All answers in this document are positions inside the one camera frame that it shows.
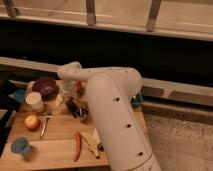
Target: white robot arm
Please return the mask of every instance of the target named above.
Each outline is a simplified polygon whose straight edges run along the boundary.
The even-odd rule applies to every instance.
[[[130,100],[142,87],[133,68],[82,69],[73,62],[58,69],[64,96],[73,96],[76,81],[87,81],[86,100],[112,170],[160,171],[160,166],[138,124]]]

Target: banana peel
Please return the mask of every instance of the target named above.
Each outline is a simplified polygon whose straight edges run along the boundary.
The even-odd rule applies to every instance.
[[[99,158],[100,154],[98,151],[98,144],[96,140],[88,132],[80,132],[80,134],[81,134],[81,137],[87,142],[88,149],[94,153],[96,158]]]

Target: food item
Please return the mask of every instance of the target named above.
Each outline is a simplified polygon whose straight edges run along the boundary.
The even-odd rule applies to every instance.
[[[39,78],[33,84],[32,90],[41,93],[43,100],[50,100],[58,94],[58,86],[52,77]]]
[[[73,157],[73,160],[77,161],[81,153],[81,134],[78,131],[75,133],[75,141],[76,141],[76,152]]]
[[[82,138],[86,140],[89,150],[93,152],[95,157],[98,159],[100,157],[100,154],[98,151],[98,144],[96,140],[87,132],[81,132],[80,134]]]
[[[38,119],[38,117],[36,115],[32,114],[25,118],[24,125],[30,131],[35,131],[40,125],[40,120]]]

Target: white cup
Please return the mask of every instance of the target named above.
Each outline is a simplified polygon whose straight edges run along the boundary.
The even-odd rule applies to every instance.
[[[29,93],[25,99],[26,103],[31,106],[36,112],[44,110],[44,103],[41,94],[38,92]]]

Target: red chili pepper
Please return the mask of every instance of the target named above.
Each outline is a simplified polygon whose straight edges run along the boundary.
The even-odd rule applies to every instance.
[[[77,161],[81,153],[81,134],[79,131],[75,133],[75,141],[76,141],[76,152],[75,155],[73,156],[73,160]]]

